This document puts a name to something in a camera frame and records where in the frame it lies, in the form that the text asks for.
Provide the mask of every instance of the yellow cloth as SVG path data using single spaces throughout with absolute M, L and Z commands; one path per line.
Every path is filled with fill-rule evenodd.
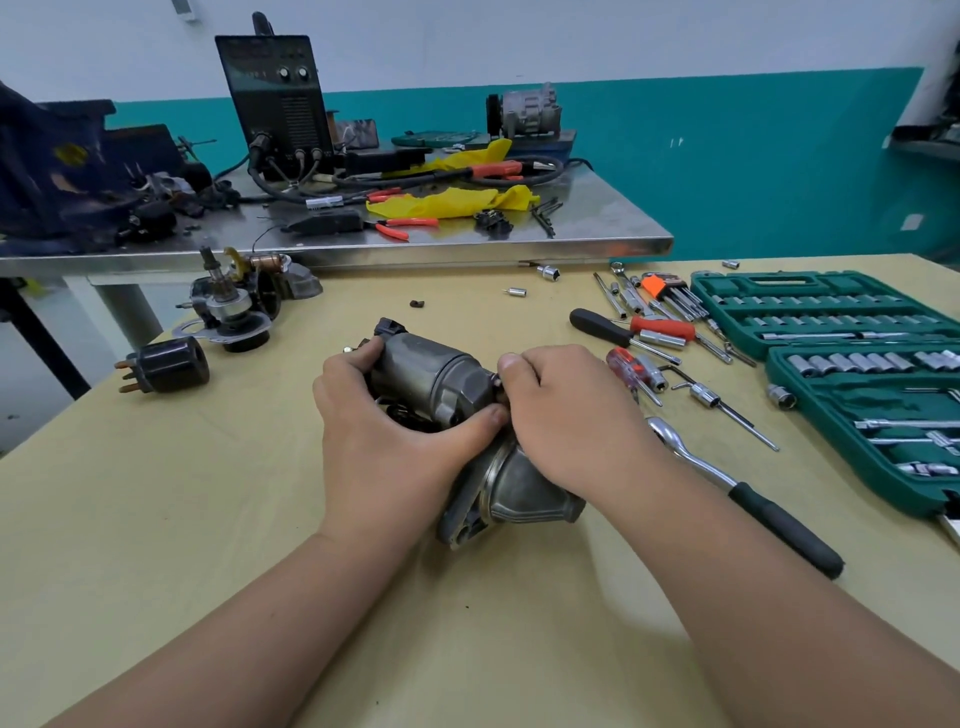
M 461 189 L 450 187 L 439 195 L 428 197 L 391 197 L 382 203 L 367 203 L 367 210 L 386 219 L 404 217 L 469 217 L 485 209 L 527 209 L 537 205 L 535 195 L 526 184 L 515 184 L 500 192 L 495 189 Z
M 434 169 L 442 169 L 445 172 L 449 172 L 453 169 L 464 169 L 465 167 L 472 167 L 476 164 L 493 164 L 494 162 L 503 161 L 507 158 L 507 152 L 510 151 L 510 146 L 513 143 L 510 139 L 494 139 L 487 145 L 486 149 L 457 152 L 449 157 L 431 159 L 425 164 L 411 167 L 409 171 L 396 172 L 391 175 L 384 175 L 384 177 L 405 177 L 414 172 L 429 172 Z

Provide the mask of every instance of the socket set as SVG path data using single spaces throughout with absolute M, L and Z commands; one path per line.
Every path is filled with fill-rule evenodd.
M 960 323 L 855 271 L 700 272 L 735 346 L 879 496 L 960 545 Z
M 701 271 L 690 288 L 732 343 L 754 359 L 788 343 L 960 339 L 957 322 L 855 271 Z

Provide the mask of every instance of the socket wrench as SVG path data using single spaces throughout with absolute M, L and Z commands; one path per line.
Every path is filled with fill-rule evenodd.
M 730 477 L 719 468 L 691 453 L 677 430 L 666 420 L 660 417 L 648 417 L 647 424 L 660 441 L 673 450 L 674 455 L 693 467 L 707 481 L 720 488 L 730 500 L 790 546 L 814 569 L 828 579 L 835 579 L 843 572 L 844 562 L 840 555 L 775 502 L 758 494 L 747 483 Z

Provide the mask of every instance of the black rubber grip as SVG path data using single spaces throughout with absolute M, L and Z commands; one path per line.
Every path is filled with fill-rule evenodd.
M 728 495 L 730 500 L 803 556 L 808 564 L 828 579 L 832 581 L 843 572 L 844 564 L 840 554 L 774 501 L 763 497 L 746 483 L 737 483 Z
M 626 348 L 630 346 L 630 337 L 632 336 L 630 330 L 608 321 L 599 313 L 587 311 L 585 308 L 574 308 L 570 311 L 570 323 L 578 331 L 609 341 L 618 347 Z

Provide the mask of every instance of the hand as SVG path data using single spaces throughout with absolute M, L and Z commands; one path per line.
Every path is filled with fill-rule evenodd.
M 348 543 L 409 548 L 437 517 L 457 473 L 508 422 L 492 404 L 444 432 L 395 423 L 374 403 L 363 374 L 383 352 L 374 337 L 324 362 L 313 396 L 324 418 L 326 511 L 320 533 Z
M 627 388 L 584 347 L 504 354 L 497 370 L 530 460 L 594 505 L 619 486 L 635 487 L 652 462 L 670 459 Z

